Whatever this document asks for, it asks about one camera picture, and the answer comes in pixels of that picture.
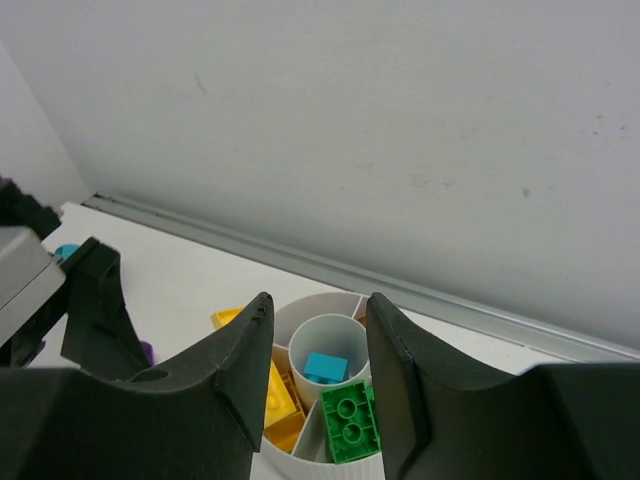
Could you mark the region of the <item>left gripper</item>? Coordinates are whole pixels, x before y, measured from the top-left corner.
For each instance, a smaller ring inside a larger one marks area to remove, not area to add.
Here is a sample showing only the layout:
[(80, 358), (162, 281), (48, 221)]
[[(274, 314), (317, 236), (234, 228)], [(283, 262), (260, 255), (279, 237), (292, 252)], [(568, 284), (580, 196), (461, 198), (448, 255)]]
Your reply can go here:
[[(1, 180), (1, 225), (31, 229), (41, 240), (61, 221), (11, 179)], [(105, 380), (128, 380), (150, 367), (126, 309), (120, 253), (94, 237), (63, 262), (68, 287), (64, 358)]]

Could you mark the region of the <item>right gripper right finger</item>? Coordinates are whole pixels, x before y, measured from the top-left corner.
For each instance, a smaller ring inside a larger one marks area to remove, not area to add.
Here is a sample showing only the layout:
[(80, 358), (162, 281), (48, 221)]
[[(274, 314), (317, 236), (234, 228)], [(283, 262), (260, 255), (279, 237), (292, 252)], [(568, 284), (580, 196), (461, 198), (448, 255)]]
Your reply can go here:
[(366, 334), (389, 479), (635, 479), (639, 366), (493, 368), (371, 295)]

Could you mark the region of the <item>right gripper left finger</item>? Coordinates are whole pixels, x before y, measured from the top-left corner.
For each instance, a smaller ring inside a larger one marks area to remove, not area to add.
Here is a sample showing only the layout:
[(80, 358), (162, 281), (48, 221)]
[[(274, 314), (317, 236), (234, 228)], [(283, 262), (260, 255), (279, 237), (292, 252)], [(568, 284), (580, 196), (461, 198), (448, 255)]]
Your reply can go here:
[(260, 449), (274, 302), (127, 381), (75, 368), (1, 372), (5, 479), (246, 479)]

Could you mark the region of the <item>purple yellow green lego cluster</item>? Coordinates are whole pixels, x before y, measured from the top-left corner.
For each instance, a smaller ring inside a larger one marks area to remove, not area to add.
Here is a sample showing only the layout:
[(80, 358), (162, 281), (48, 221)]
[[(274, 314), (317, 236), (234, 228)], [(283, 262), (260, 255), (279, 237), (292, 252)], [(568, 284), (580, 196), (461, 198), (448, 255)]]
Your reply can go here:
[(140, 342), (141, 348), (143, 350), (144, 356), (146, 358), (146, 361), (149, 363), (150, 366), (154, 366), (155, 365), (155, 355), (154, 355), (154, 349), (152, 347), (152, 345), (146, 341), (141, 341)]

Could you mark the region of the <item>yellow lego brick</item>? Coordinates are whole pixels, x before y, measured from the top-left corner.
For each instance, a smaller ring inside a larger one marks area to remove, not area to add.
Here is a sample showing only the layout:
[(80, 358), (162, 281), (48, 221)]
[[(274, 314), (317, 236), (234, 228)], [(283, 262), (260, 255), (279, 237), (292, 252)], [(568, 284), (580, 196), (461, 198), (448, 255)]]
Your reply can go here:
[(285, 453), (291, 453), (306, 421), (306, 413), (287, 372), (271, 361), (264, 418), (264, 436)]

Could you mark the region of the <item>green lego brick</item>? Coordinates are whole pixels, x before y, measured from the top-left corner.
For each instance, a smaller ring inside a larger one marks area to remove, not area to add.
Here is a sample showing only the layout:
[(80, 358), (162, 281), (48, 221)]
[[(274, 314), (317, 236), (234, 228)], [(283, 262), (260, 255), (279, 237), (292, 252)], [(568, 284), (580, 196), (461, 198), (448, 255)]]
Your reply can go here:
[(334, 464), (377, 454), (380, 437), (373, 388), (365, 381), (325, 390), (320, 395), (326, 443)]

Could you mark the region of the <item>teal purple butterfly lego cluster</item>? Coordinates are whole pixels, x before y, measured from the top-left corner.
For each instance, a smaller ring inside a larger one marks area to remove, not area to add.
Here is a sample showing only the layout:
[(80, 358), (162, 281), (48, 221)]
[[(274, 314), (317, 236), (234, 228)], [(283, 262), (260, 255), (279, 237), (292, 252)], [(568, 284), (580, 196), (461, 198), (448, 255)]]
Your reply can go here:
[(68, 260), (78, 249), (79, 249), (78, 244), (73, 244), (73, 243), (63, 244), (54, 251), (54, 257), (59, 262), (64, 262)]

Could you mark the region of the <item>teal lego brick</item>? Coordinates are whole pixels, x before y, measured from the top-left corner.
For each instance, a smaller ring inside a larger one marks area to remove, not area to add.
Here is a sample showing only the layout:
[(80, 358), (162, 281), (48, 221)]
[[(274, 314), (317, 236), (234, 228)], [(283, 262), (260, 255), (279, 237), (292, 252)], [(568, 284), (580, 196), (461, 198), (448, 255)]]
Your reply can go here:
[(304, 377), (314, 383), (334, 385), (348, 378), (349, 363), (342, 357), (311, 352), (303, 369)]

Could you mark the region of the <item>white divided round container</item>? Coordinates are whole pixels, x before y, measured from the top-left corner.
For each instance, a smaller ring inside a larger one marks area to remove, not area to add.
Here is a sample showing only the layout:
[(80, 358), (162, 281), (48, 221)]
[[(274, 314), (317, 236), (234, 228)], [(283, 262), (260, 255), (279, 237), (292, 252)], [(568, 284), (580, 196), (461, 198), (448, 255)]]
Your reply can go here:
[(296, 411), (265, 430), (262, 452), (287, 479), (384, 476), (366, 301), (355, 293), (322, 293), (275, 315), (275, 374)]

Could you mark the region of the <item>long yellow lego plate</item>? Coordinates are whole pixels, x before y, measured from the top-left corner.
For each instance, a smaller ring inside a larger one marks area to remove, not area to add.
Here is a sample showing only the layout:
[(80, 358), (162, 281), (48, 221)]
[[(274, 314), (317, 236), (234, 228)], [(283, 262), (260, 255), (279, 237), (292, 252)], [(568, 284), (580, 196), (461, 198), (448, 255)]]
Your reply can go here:
[(213, 327), (216, 330), (223, 328), (224, 326), (228, 325), (231, 321), (233, 321), (243, 310), (244, 310), (243, 307), (235, 307), (231, 309), (216, 311), (211, 316), (211, 322), (213, 324)]

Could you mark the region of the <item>orange brown lego piece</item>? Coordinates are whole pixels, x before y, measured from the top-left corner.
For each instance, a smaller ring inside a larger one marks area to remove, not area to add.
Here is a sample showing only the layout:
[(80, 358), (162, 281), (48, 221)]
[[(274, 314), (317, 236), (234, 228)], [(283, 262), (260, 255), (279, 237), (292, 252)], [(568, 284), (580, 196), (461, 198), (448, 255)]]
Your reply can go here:
[(366, 328), (366, 327), (367, 327), (367, 315), (366, 315), (366, 313), (365, 313), (365, 312), (357, 313), (357, 314), (354, 316), (354, 319), (355, 319), (355, 320), (356, 320), (360, 325), (362, 325), (364, 328)]

